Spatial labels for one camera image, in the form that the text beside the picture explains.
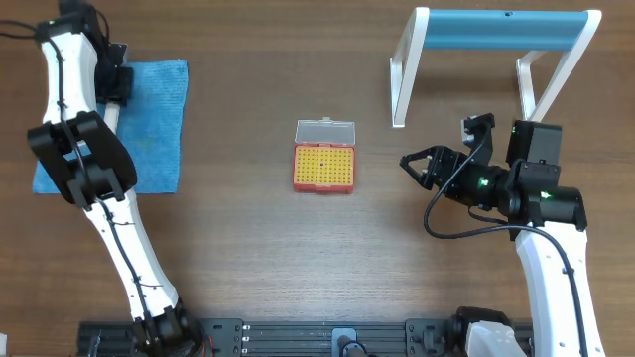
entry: brown surface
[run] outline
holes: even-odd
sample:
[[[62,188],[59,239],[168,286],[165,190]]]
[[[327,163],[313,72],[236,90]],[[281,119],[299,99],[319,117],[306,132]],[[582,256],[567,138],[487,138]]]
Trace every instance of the brown surface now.
[[[398,167],[424,147],[461,148],[458,119],[492,111],[503,164],[520,115],[510,53],[426,52],[407,130],[390,129],[388,57],[416,1],[95,1],[131,60],[185,59],[190,90],[180,189],[140,209],[170,280],[201,317],[400,321],[462,304],[529,316],[505,234],[446,242],[422,227],[432,194]],[[427,3],[430,7],[586,9],[591,1]],[[54,1],[11,0],[35,23]],[[603,20],[547,121],[565,126],[561,184],[584,194],[588,269],[608,354],[633,354],[635,315],[635,2]],[[536,64],[542,90],[556,57]],[[68,354],[81,320],[126,320],[128,303],[99,236],[76,208],[31,194],[25,133],[46,101],[32,43],[0,40],[0,332],[13,353]],[[292,192],[296,120],[355,121],[350,196]],[[439,230],[479,224],[443,200]]]

